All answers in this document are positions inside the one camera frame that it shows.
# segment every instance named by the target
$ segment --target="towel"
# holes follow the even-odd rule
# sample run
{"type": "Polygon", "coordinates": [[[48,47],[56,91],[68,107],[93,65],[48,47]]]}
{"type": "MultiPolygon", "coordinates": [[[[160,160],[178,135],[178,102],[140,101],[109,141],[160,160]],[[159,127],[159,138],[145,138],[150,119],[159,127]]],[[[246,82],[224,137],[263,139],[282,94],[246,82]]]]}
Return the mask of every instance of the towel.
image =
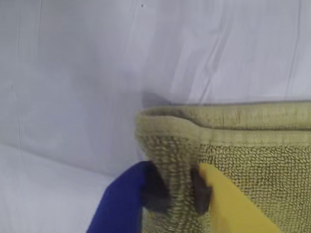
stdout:
{"type": "Polygon", "coordinates": [[[192,164],[214,165],[284,233],[311,232],[311,103],[157,107],[136,138],[172,198],[148,212],[145,233],[208,233],[194,209],[192,164]]]}

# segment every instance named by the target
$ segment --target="white fabric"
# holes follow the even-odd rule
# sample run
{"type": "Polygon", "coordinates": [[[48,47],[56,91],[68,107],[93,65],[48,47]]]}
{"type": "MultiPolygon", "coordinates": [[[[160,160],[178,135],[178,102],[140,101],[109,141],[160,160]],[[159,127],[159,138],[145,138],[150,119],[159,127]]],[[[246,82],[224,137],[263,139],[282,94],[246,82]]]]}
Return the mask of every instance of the white fabric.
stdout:
{"type": "Polygon", "coordinates": [[[309,0],[0,1],[0,232],[85,232],[135,113],[309,99],[309,0]]]}

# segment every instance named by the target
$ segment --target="olive green towel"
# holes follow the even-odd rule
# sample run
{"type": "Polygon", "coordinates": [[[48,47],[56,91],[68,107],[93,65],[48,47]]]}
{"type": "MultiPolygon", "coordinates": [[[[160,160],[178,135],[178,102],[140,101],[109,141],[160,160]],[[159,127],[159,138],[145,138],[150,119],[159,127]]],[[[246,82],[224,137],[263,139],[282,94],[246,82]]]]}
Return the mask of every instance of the olive green towel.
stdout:
{"type": "Polygon", "coordinates": [[[310,103],[158,107],[138,115],[136,137],[172,196],[144,232],[209,232],[194,210],[194,163],[215,165],[284,233],[311,232],[310,103]]]}

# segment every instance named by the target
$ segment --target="terry cloth texture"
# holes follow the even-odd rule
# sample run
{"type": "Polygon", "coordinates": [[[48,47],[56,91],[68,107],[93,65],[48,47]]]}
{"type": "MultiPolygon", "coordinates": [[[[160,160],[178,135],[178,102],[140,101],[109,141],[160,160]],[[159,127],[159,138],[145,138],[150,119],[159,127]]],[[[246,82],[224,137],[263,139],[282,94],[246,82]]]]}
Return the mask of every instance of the terry cloth texture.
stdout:
{"type": "Polygon", "coordinates": [[[311,103],[158,107],[136,123],[172,197],[168,215],[147,212],[145,233],[209,232],[209,213],[194,209],[195,163],[213,164],[282,232],[311,232],[311,103]]]}

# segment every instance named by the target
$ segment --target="white backdrop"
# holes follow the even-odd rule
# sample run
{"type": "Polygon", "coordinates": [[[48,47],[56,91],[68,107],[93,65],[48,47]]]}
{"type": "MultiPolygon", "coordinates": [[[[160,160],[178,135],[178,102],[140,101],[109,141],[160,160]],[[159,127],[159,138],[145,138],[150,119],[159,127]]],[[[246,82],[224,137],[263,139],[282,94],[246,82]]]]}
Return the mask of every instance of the white backdrop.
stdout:
{"type": "Polygon", "coordinates": [[[137,111],[311,98],[309,0],[0,0],[0,232],[85,232],[137,111]]]}

